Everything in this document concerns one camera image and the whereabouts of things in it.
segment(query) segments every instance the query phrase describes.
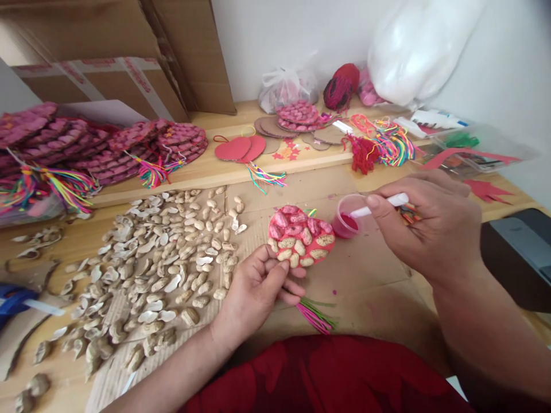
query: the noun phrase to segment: pile of peanut shells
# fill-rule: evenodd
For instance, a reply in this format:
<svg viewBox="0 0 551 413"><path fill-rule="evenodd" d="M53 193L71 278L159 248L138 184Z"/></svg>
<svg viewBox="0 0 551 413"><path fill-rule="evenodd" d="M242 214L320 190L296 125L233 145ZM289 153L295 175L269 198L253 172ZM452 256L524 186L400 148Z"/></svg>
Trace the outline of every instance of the pile of peanut shells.
<svg viewBox="0 0 551 413"><path fill-rule="evenodd" d="M225 187L210 190L204 205L199 204L200 193L173 190L132 202L103 236L105 244L97 256L66 266L65 272L76 274L65 284L63 296L72 294L78 280L90 283L77 297L79 305L71 314L75 323L39 345L35 364L60 342L62 352L75 352L75 360L85 355L88 381L116 347L140 329L145 338L134 345L125 363L134 372L146 357L176 342L176 329L167 323L178 316L190 328L199 323L196 309L211 302L218 283L209 279L215 264L223 276L212 298L226 297L238 263L238 245L230 236L247 229L239 223L245 204L235 197L236 207L226 215ZM218 196L220 204L214 199ZM115 297L126 299L127 317L119 316L119 309L110 311Z"/></svg>

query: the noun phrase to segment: person's right hand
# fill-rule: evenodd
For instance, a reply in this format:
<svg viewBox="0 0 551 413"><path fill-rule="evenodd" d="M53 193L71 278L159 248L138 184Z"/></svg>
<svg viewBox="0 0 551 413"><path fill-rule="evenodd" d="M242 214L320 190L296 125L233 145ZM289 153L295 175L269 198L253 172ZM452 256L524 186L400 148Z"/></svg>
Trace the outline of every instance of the person's right hand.
<svg viewBox="0 0 551 413"><path fill-rule="evenodd" d="M405 192L421 216L406 226L385 199ZM441 170L412 174L373 191L367 205L389 248L429 280L468 275L482 263L480 207L467 199L470 188Z"/></svg>

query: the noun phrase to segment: white plastic bag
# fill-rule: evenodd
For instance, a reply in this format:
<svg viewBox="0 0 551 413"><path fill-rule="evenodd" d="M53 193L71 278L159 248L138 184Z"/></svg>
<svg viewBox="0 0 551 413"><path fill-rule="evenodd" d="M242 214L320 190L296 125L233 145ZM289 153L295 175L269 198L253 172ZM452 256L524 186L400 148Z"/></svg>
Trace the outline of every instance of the white plastic bag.
<svg viewBox="0 0 551 413"><path fill-rule="evenodd" d="M367 66L377 94L416 109L450 77L486 0L404 0L375 31Z"/></svg>
<svg viewBox="0 0 551 413"><path fill-rule="evenodd" d="M276 113L279 106L298 100L307 100L312 104L317 102L320 91L313 70L313 55L307 59L306 64L278 68L262 75L262 89L258 96L258 104L264 112Z"/></svg>

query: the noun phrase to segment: stack of ornaments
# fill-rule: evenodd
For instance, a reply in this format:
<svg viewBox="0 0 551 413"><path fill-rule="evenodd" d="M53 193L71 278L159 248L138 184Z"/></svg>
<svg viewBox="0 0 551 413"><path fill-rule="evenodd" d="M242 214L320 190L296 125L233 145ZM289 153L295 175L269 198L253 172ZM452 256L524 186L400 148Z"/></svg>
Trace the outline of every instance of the stack of ornaments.
<svg viewBox="0 0 551 413"><path fill-rule="evenodd" d="M316 107L306 100L282 106L276 112L277 118L259 118L254 123L260 134L280 139L296 138L299 133L313 132L327 123L327 119L320 116Z"/></svg>
<svg viewBox="0 0 551 413"><path fill-rule="evenodd" d="M187 165L206 151L208 139L205 129L192 123L172 123L159 136L158 143L166 163L182 160Z"/></svg>
<svg viewBox="0 0 551 413"><path fill-rule="evenodd" d="M157 160L159 152L154 140L167 128L168 121L164 119L136 123L115 132L103 150L66 164L93 176L101 186L117 184L138 174L137 158Z"/></svg>
<svg viewBox="0 0 551 413"><path fill-rule="evenodd" d="M0 186L10 189L21 178L19 161L77 170L112 185L136 176L142 161L186 165L207 144L205 131L190 123L157 119L116 130L57 117L57 105L46 102L0 119Z"/></svg>
<svg viewBox="0 0 551 413"><path fill-rule="evenodd" d="M89 154L106 145L108 133L80 119L57 118L57 105L46 102L0 120L0 178L2 186L21 177L21 164L48 167Z"/></svg>

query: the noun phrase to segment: red paper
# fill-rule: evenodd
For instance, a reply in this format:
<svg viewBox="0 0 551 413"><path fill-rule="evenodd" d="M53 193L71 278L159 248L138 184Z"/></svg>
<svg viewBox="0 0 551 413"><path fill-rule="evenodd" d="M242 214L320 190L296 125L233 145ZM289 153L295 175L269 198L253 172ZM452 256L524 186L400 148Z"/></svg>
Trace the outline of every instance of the red paper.
<svg viewBox="0 0 551 413"><path fill-rule="evenodd" d="M248 137L237 137L218 145L214 149L214 154L222 161L238 161L249 152L251 146L252 143Z"/></svg>
<svg viewBox="0 0 551 413"><path fill-rule="evenodd" d="M497 201L511 205L510 202L501 199L498 195L514 195L514 193L498 188L490 182L465 180L465 183L471 187L473 194L478 196L484 202Z"/></svg>
<svg viewBox="0 0 551 413"><path fill-rule="evenodd" d="M266 141L263 137L260 137L258 135L253 135L249 137L249 140L251 141L251 148L245 154L245 156L241 158L241 160L239 160L238 162L241 162L241 163L252 162L256 158L258 158L266 148Z"/></svg>
<svg viewBox="0 0 551 413"><path fill-rule="evenodd" d="M462 153L468 153L472 155L478 155L484 158L492 158L496 159L498 161L504 162L506 165L510 164L511 162L515 161L521 161L522 159L515 158L515 157L508 157L504 155L497 155L492 154L488 152L479 152L475 151L474 149L469 148L448 148L440 152L438 155L436 155L434 158L432 158L430 161L428 161L426 164L424 164L421 169L438 169L440 165L442 165L446 159L448 159L450 156L456 155L456 154L462 154Z"/></svg>

